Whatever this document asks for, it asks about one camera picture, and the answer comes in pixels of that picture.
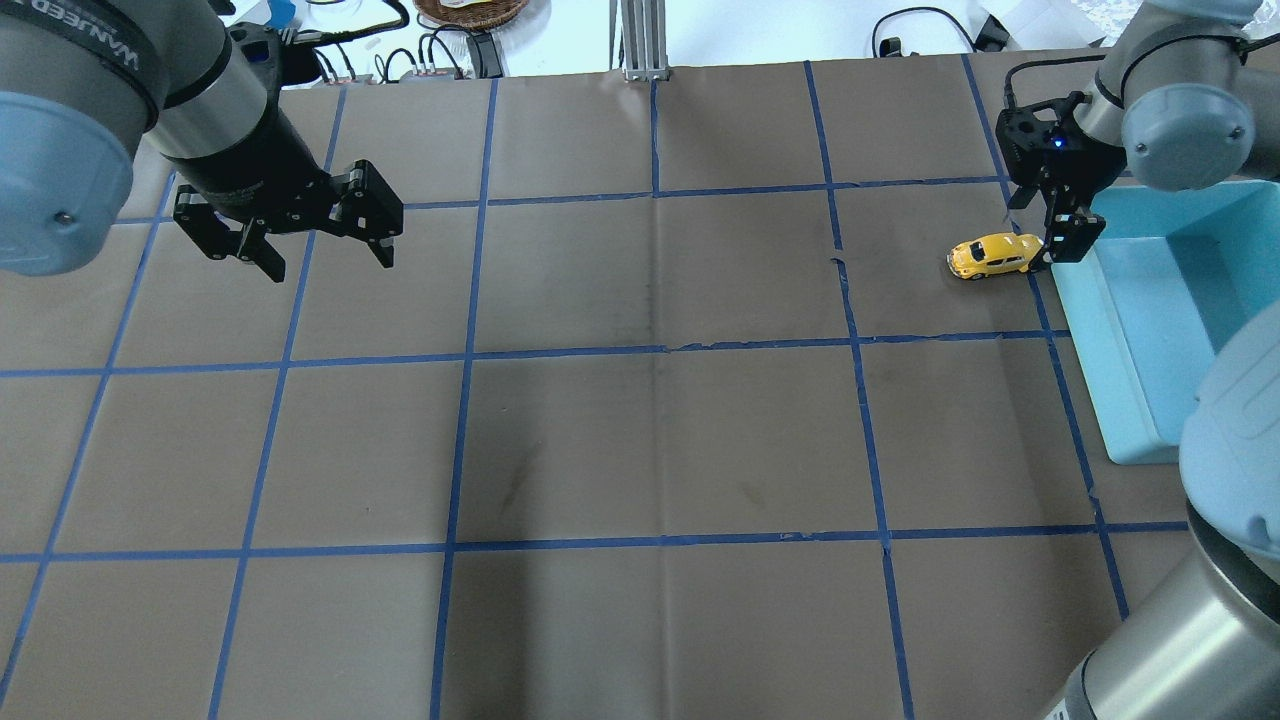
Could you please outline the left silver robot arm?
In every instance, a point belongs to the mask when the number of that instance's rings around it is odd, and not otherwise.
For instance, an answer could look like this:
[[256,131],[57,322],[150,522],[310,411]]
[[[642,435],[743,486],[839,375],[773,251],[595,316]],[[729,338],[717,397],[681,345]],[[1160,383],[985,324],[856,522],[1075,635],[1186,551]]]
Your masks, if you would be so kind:
[[333,176],[282,110],[280,91],[320,76],[316,50],[360,29],[225,26],[228,1],[5,1],[1,5],[3,269],[59,275],[102,250],[142,141],[186,179],[173,219],[212,260],[271,281],[271,234],[321,231],[369,246],[384,268],[404,205],[370,161]]

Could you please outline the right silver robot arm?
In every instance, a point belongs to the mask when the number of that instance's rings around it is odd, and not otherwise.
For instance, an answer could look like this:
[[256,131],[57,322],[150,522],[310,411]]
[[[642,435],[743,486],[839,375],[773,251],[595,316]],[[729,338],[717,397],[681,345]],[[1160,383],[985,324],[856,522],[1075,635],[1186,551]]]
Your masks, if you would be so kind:
[[1277,74],[1257,1],[1146,1],[1082,90],[995,136],[1108,457],[1175,462],[1190,550],[1042,719],[1277,716]]

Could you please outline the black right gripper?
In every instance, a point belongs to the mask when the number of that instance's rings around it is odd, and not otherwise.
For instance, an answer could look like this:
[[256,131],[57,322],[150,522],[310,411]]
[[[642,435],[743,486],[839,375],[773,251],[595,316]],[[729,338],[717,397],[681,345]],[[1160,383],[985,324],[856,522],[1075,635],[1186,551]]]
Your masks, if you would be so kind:
[[[1084,206],[1126,167],[1123,147],[1092,138],[1076,122],[1076,108],[1089,99],[1087,92],[1070,92],[1020,105],[1015,94],[1006,92],[1000,111],[1000,151],[1016,186],[1006,209],[1027,209],[1039,195],[1050,209],[1044,214],[1043,265],[1085,258],[1107,222]],[[1053,210],[1061,200],[1069,211]]]

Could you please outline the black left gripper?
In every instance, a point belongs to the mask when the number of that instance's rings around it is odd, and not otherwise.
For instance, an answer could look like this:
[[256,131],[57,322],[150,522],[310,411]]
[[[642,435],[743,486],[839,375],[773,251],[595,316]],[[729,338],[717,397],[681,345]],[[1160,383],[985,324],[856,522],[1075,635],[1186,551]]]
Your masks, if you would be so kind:
[[275,154],[234,149],[173,164],[186,182],[172,217],[205,258],[239,259],[283,283],[287,263],[268,237],[321,231],[366,243],[385,269],[396,265],[404,204],[369,160],[333,176],[305,145],[288,142]]

